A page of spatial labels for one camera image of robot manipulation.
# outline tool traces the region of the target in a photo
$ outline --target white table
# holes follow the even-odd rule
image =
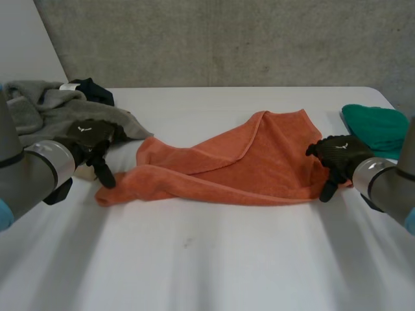
[[[345,104],[391,108],[366,87],[111,89],[156,137],[192,146],[260,110],[305,108],[323,136]],[[134,166],[140,142],[112,151]],[[330,203],[245,207],[185,200],[110,208],[76,180],[0,235],[0,310],[414,310],[415,238],[354,189]]]

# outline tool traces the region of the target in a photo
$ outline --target gray wall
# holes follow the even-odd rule
[[[414,0],[35,0],[69,79],[371,86],[409,112]]]
[[[0,84],[10,80],[66,81],[32,0],[0,0]]]

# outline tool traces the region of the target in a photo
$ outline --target teal cloth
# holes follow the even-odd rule
[[[394,109],[365,107],[357,104],[342,108],[351,134],[357,136],[377,157],[399,159],[409,121]]]

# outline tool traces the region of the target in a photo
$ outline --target robotic hand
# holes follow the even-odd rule
[[[352,135],[322,139],[310,145],[306,155],[319,158],[330,171],[320,195],[322,202],[331,199],[339,183],[352,180],[372,209],[388,214],[415,235],[415,117],[397,165],[375,157]]]
[[[374,157],[374,153],[355,136],[329,136],[311,144],[305,152],[307,156],[318,157],[329,169],[329,179],[320,194],[320,201],[328,202],[338,189],[338,185],[352,180],[356,168]]]
[[[22,149],[7,104],[0,96],[0,231],[44,201],[66,198],[77,166],[93,166],[101,183],[115,186],[104,156],[113,142],[125,141],[123,129],[105,121],[76,121],[65,137]]]

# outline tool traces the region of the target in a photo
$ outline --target towel fold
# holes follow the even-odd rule
[[[409,121],[394,109],[365,107],[357,104],[342,108],[352,135],[369,146],[377,157],[399,159]]]
[[[88,102],[80,91],[59,90],[61,85],[60,82],[13,81],[3,86],[23,146],[65,136],[73,121],[88,119],[118,124],[130,139],[145,139],[152,135],[131,113]]]
[[[245,124],[192,148],[156,138],[137,151],[137,167],[101,188],[100,205],[132,200],[186,198],[242,205],[282,205],[319,197],[328,172],[305,151],[321,139],[304,110],[262,111]]]

